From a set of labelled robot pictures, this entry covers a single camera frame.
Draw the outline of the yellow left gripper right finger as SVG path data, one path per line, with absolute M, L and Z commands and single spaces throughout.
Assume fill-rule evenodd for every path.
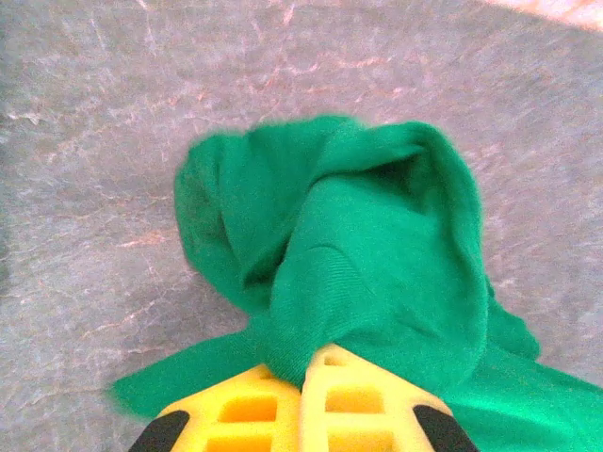
M 300 422 L 307 452 L 478 449 L 440 398 L 337 345 L 306 370 Z

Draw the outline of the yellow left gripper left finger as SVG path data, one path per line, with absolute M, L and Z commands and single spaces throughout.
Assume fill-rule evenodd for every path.
M 301 392 L 263 364 L 171 403 L 132 451 L 289 452 L 300 449 Z

